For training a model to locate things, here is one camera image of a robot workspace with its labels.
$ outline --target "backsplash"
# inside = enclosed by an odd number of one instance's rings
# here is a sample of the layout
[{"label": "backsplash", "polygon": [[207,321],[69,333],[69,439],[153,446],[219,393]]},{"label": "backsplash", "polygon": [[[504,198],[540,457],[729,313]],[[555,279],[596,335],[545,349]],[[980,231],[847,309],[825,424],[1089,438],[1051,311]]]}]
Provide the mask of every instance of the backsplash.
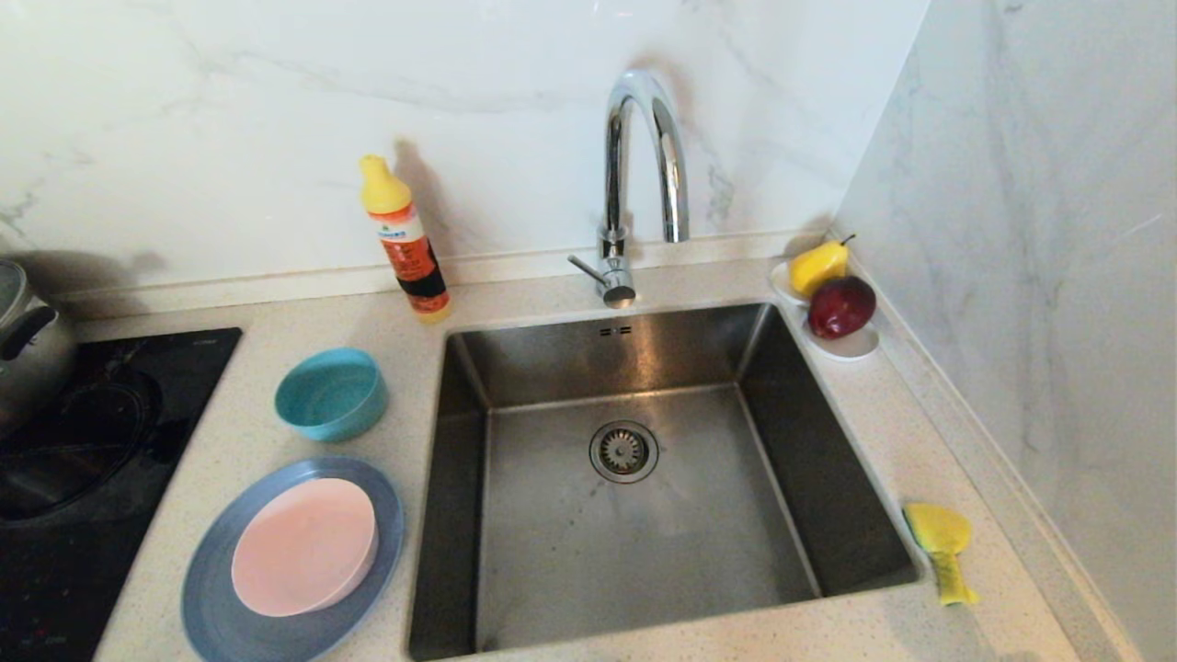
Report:
[{"label": "backsplash", "polygon": [[1173,25],[1172,2],[932,2],[836,224],[1158,662],[1177,650]]},{"label": "backsplash", "polygon": [[[13,0],[0,252],[58,292],[379,265],[367,152],[443,257],[590,246],[631,66],[676,99],[693,236],[820,230],[926,4]],[[639,131],[629,201],[653,240]]]}]

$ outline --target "gray-blue plate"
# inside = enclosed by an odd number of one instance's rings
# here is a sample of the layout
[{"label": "gray-blue plate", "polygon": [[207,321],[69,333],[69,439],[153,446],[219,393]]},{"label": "gray-blue plate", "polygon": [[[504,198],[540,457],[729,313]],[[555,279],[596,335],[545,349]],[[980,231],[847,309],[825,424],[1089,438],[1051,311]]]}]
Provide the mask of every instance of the gray-blue plate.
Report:
[{"label": "gray-blue plate", "polygon": [[[375,561],[367,577],[338,603],[310,614],[271,618],[237,597],[230,569],[241,531],[284,491],[314,478],[343,478],[367,492],[375,509]],[[335,647],[375,603],[400,556],[405,517],[392,484],[378,469],[351,457],[317,457],[279,469],[241,492],[197,548],[184,581],[184,629],[207,662],[304,662]]]}]

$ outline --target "blue bowl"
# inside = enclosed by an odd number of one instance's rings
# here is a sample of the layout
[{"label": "blue bowl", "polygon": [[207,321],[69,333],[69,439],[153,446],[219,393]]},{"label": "blue bowl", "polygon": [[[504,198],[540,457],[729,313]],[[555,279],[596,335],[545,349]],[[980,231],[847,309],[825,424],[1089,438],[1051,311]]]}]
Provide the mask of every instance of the blue bowl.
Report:
[{"label": "blue bowl", "polygon": [[388,389],[367,352],[338,347],[298,364],[278,385],[278,416],[317,442],[343,442],[375,425]]}]

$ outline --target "countertop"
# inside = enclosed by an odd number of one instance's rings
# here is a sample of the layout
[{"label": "countertop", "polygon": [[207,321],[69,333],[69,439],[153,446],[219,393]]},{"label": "countertop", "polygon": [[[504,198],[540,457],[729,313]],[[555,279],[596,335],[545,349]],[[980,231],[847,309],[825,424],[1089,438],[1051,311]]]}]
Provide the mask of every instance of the countertop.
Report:
[{"label": "countertop", "polygon": [[[799,337],[800,312],[774,299],[779,260],[641,270],[638,303],[624,315],[742,302],[777,302]],[[583,276],[453,287],[453,316],[418,324],[400,292],[334,297],[86,323],[86,340],[240,326],[245,330],[144,541],[97,660],[197,661],[180,620],[180,589],[205,530],[251,483],[294,461],[348,455],[383,470],[405,507],[407,537],[380,601],[325,662],[408,660],[410,610],[428,475],[432,418],[447,332],[611,317]],[[890,325],[883,325],[887,332]],[[973,524],[960,557],[979,604],[942,607],[922,555],[913,584],[486,654],[494,660],[1078,660],[1002,524],[885,351],[839,363],[800,343],[892,515],[907,501],[963,512]],[[322,445],[273,411],[282,375],[322,349],[368,351],[388,382],[381,422],[355,439]],[[905,542],[911,545],[906,529]]]}]

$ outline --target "apple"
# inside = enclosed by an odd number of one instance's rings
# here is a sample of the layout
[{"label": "apple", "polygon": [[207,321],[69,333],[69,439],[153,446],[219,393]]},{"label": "apple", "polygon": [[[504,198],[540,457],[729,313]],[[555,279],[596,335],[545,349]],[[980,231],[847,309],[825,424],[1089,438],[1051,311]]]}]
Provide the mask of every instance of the apple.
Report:
[{"label": "apple", "polygon": [[810,330],[833,340],[858,331],[875,315],[875,290],[857,276],[831,278],[810,299]]}]

